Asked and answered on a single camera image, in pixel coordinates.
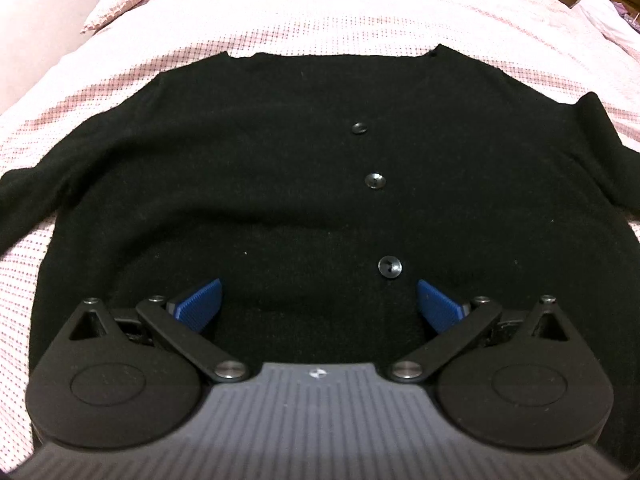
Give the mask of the black button cardigan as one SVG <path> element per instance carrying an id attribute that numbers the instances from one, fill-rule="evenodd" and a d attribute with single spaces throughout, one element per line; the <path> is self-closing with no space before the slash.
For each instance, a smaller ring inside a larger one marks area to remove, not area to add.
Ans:
<path id="1" fill-rule="evenodd" d="M 1 180 L 1 246 L 44 218 L 37 363 L 87 297 L 222 285 L 204 336 L 250 365 L 385 364 L 431 337 L 416 285 L 558 298 L 639 460 L 639 156 L 592 93 L 560 104 L 437 47 L 417 58 L 220 54 L 155 77 Z"/>

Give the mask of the pink checked bed cover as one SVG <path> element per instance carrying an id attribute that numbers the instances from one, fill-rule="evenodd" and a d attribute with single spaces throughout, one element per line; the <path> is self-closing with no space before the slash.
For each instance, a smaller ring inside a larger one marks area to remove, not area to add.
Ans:
<path id="1" fill-rule="evenodd" d="M 418 55 L 446 44 L 564 103 L 597 92 L 639 145 L 639 61 L 559 0 L 100 0 L 87 41 L 1 116 L 3 170 L 35 165 L 162 70 L 228 52 Z"/>

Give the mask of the pink pillow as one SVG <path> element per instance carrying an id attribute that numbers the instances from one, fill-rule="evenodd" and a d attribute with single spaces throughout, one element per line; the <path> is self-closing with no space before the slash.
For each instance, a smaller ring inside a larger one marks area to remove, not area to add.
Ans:
<path id="1" fill-rule="evenodd" d="M 611 0 L 577 0 L 572 11 L 638 61 L 639 13 L 631 13 L 623 3 Z"/>

